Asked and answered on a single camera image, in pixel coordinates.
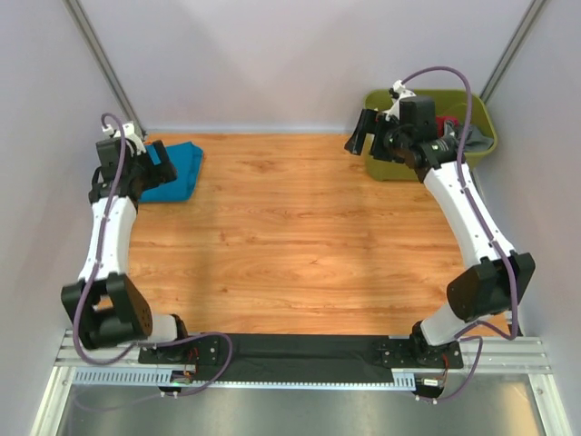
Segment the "blue t-shirt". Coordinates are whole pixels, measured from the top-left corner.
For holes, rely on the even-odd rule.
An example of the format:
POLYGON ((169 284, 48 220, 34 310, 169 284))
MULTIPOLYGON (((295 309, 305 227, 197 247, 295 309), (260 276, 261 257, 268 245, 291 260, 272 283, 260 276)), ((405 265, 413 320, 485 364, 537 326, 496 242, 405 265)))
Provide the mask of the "blue t-shirt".
POLYGON ((166 147, 177 178, 145 191, 140 203, 179 203, 188 201, 195 189, 203 162, 203 149, 192 142, 166 147))

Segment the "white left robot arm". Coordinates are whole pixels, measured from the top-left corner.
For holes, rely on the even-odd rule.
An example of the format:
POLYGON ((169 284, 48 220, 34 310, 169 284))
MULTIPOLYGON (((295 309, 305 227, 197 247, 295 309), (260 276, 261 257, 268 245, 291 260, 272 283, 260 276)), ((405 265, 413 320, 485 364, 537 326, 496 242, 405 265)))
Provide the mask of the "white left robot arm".
POLYGON ((131 233, 143 193, 175 181, 178 172, 161 141, 143 152, 128 141, 123 160, 118 137, 98 142, 96 150, 101 165, 88 193, 92 237, 77 281, 61 291, 64 309, 87 350, 126 342, 160 343, 161 356, 170 364, 181 364, 189 358, 192 345, 185 337, 184 322, 176 314, 153 314, 127 273, 131 233))

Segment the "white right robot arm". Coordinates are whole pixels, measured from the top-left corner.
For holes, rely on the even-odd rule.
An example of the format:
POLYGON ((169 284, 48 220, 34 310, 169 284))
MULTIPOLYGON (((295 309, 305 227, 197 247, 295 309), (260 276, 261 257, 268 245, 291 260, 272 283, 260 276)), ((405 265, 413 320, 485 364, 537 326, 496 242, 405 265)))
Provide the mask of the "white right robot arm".
POLYGON ((410 359, 427 367, 465 333, 517 309, 536 264, 530 253, 516 251, 474 189, 462 150, 464 135, 450 124, 438 127, 431 97, 396 96, 387 111, 362 110, 344 148, 360 155, 370 136, 370 155, 411 169, 456 237, 466 269, 448 285, 446 302, 417 322, 409 336, 410 359))

